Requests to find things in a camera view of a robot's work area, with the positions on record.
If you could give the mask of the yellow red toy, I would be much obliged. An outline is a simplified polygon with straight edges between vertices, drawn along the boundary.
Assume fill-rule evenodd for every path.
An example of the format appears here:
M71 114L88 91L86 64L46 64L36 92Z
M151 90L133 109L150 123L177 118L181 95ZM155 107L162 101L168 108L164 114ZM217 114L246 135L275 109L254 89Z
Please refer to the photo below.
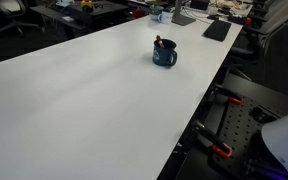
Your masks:
M93 2L91 0L82 0L81 8L84 12L92 12L93 11Z

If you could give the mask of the white mug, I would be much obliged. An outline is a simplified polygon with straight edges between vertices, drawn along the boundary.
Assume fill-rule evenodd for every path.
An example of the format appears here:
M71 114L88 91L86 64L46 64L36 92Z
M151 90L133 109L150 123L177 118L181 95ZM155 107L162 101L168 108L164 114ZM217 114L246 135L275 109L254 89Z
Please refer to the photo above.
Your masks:
M162 24L170 24L172 22L172 17L172 13L163 11L158 15L158 21Z

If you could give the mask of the black office chair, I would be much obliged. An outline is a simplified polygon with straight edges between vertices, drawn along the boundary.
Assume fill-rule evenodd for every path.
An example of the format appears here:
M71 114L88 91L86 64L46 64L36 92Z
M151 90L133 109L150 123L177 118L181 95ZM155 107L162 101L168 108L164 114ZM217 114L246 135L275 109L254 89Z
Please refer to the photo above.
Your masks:
M288 4L281 7L261 28L244 27L229 51L229 70L247 78L240 70L244 65L257 64L274 32L288 21Z
M38 24L22 20L22 17L27 14L27 10L28 6L25 0L0 0L0 33L16 28L19 35L23 36L22 26L39 29Z

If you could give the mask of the black office chair right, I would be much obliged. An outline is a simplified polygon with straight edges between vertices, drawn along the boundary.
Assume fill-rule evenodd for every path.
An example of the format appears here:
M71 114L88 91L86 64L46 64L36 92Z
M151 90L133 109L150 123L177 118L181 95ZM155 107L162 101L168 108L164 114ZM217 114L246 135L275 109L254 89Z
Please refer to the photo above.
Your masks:
M244 65L257 64L274 32L288 21L288 4L281 7L261 28L244 27L229 51L229 70L247 78L240 70Z

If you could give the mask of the near orange-handled black clamp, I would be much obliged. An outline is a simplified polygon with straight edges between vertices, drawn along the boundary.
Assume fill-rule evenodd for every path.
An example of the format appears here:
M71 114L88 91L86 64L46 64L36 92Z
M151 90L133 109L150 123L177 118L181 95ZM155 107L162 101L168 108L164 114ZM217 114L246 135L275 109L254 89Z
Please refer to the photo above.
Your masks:
M232 156L233 149L200 121L193 122L193 130L210 141L212 143L211 149L222 159L228 159Z

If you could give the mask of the red and white marker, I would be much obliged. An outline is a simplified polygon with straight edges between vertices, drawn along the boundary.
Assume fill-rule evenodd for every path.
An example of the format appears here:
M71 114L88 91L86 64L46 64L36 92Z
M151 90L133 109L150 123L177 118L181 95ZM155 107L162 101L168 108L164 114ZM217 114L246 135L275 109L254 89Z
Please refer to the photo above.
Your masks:
M158 44L160 45L161 48L165 48L164 44L163 44L163 42L161 40L161 37L159 35L156 36L156 40L157 40L157 42L158 42Z

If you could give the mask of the black office chair left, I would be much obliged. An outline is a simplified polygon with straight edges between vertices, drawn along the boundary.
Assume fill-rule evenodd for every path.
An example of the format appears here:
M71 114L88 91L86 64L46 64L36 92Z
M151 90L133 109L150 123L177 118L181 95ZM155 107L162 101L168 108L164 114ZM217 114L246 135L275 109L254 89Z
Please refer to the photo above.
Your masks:
M38 24L22 20L22 17L27 14L27 10L28 6L25 0L0 0L0 33L16 28L19 35L23 36L22 26L39 29Z

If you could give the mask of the dark blue ceramic mug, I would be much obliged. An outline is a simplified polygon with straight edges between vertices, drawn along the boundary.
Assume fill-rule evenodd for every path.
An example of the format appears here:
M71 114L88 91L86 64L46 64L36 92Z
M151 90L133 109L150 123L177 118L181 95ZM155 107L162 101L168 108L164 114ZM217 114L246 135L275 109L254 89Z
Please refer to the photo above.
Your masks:
M158 41L154 42L152 60L156 65L172 67L177 63L177 44L169 39L162 39L164 47Z

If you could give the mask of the far orange-handled black clamp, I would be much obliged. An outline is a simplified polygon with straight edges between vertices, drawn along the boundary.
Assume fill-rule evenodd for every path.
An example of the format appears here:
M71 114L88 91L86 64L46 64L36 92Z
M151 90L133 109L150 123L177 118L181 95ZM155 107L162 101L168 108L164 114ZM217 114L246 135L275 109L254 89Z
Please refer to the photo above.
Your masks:
M237 93L229 89L223 88L221 85L216 85L214 87L214 92L216 94L221 94L223 96L226 96L229 102L234 103L236 105L241 105L244 103L243 98L240 97Z

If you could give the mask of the black side desk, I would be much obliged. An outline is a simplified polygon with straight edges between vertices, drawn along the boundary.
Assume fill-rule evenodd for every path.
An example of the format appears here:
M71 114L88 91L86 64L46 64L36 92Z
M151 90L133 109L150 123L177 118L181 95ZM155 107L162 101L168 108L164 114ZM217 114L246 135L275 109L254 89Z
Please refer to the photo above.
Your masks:
M65 39L73 39L74 32L88 34L128 21L130 8L108 0L99 0L90 7L80 1L60 5L58 2L31 7L33 12L51 21L54 29Z

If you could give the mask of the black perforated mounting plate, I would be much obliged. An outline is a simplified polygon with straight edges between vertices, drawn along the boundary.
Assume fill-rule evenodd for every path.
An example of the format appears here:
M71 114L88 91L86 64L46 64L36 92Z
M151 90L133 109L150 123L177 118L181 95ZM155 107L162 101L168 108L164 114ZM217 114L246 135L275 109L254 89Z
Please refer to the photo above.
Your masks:
M248 97L240 105L228 102L217 135L232 148L224 159L217 154L213 163L237 180L279 180L286 177L265 147L261 128L269 112Z

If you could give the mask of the grey monitor stand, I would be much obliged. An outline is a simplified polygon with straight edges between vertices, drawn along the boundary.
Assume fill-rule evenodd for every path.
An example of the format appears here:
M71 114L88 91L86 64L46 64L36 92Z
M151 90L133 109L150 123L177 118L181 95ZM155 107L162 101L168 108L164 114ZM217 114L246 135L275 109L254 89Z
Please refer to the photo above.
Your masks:
M181 14L181 7L182 7L182 0L175 0L175 9L172 17L172 22L181 26L186 26L188 24L195 22L195 19Z

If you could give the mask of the black keyboard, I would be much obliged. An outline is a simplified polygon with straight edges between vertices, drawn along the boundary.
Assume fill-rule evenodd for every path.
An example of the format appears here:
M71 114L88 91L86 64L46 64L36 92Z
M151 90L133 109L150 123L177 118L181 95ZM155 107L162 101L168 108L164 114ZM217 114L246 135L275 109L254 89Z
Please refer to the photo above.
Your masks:
M215 20L209 25L203 35L213 40L224 41L228 31L230 30L230 27L231 24L228 22Z

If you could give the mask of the orange-handled black clamp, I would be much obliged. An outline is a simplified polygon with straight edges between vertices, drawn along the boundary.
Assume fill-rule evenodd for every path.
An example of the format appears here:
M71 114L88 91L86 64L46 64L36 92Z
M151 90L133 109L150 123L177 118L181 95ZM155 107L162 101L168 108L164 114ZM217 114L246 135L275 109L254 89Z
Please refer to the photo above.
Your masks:
M229 89L223 88L221 85L216 85L214 87L214 92L216 94L221 94L223 96L226 96L229 102L234 103L236 105L241 105L244 103L243 98L240 97L237 93Z
M193 130L210 141L212 143L211 149L222 159L228 159L232 156L233 149L200 121L193 122Z

